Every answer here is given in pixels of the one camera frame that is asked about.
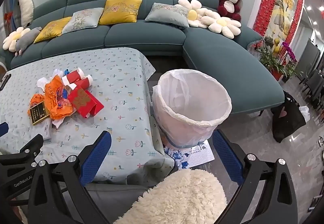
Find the blue mesh pad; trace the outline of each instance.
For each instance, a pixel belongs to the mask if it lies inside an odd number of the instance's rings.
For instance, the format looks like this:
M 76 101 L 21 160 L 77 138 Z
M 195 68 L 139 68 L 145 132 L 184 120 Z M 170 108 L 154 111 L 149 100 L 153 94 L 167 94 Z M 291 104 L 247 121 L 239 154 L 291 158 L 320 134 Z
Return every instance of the blue mesh pad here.
M 218 130 L 213 132 L 212 139 L 215 150 L 220 157 L 229 177 L 239 186 L 242 185 L 244 182 L 242 163 L 238 160 L 237 156 Z
M 7 123 L 0 124 L 0 137 L 8 133 L 9 126 Z
M 111 135 L 106 133 L 92 150 L 81 167 L 80 183 L 85 186 L 91 183 L 111 147 Z

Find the stuffed animal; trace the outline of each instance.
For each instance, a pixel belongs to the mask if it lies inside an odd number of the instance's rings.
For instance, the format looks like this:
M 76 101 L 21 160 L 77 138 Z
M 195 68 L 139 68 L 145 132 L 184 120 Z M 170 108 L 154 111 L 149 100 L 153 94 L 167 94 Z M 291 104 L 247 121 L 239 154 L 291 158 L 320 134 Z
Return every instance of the stuffed animal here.
M 21 36 L 26 34 L 28 31 L 30 31 L 30 28 L 27 29 L 24 29 L 23 27 L 17 28 L 16 31 L 11 32 L 9 36 L 4 39 L 2 48 L 4 50 L 9 49 L 10 52 L 16 52 L 17 39 L 21 38 Z
M 42 27 L 37 27 L 28 31 L 20 39 L 17 39 L 15 57 L 21 55 L 29 45 L 31 45 L 41 32 Z
M 191 27 L 209 29 L 214 33 L 222 33 L 225 37 L 233 39 L 241 33 L 241 23 L 227 17 L 221 17 L 217 12 L 202 8 L 198 0 L 179 0 L 175 6 L 189 9 L 188 23 Z
M 26 28 L 33 20 L 34 4 L 32 0 L 18 0 L 21 11 L 21 25 Z
M 219 0 L 218 13 L 222 17 L 228 17 L 236 21 L 241 21 L 241 16 L 238 14 L 240 8 L 238 3 L 240 0 Z

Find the yellow throw pillow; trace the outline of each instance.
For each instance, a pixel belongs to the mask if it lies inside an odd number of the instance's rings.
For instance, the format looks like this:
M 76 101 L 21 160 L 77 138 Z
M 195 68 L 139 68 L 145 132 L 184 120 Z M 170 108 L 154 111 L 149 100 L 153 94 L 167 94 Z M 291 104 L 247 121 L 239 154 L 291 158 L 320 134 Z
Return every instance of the yellow throw pillow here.
M 136 22 L 142 0 L 107 0 L 99 25 Z
M 43 28 L 43 30 L 39 33 L 34 43 L 61 36 L 62 29 L 65 27 L 66 24 L 68 24 L 71 18 L 72 17 L 67 17 L 59 20 L 54 20 L 48 23 L 46 27 Z

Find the red envelope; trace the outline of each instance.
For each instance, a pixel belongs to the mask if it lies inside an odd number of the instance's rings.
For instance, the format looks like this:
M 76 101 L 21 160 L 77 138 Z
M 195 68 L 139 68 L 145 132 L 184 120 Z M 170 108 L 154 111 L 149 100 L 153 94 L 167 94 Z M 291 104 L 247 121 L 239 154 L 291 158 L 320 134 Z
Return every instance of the red envelope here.
M 101 110 L 101 109 L 103 109 L 103 104 L 101 103 L 101 102 L 99 102 L 99 100 L 96 98 L 96 97 L 94 97 L 88 90 L 86 90 L 85 91 L 89 96 L 90 96 L 90 98 L 93 100 L 93 101 L 95 101 L 95 103 L 96 103 L 96 105 L 92 108 L 92 110 L 90 111 L 90 114 L 92 115 L 92 116 L 95 116 L 97 113 L 99 113 L 99 111 Z
M 77 109 L 83 118 L 97 105 L 93 98 L 87 94 L 80 86 L 76 86 L 67 97 L 72 106 Z

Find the black bag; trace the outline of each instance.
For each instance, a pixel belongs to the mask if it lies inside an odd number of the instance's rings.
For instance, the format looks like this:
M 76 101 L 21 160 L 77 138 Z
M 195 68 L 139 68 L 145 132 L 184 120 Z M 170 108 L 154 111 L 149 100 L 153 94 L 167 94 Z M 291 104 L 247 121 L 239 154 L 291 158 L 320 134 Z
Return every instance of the black bag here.
M 285 102 L 271 108 L 273 113 L 272 134 L 278 143 L 281 143 L 283 139 L 292 135 L 297 129 L 306 124 L 299 110 L 299 103 L 289 93 L 283 92 L 285 94 Z

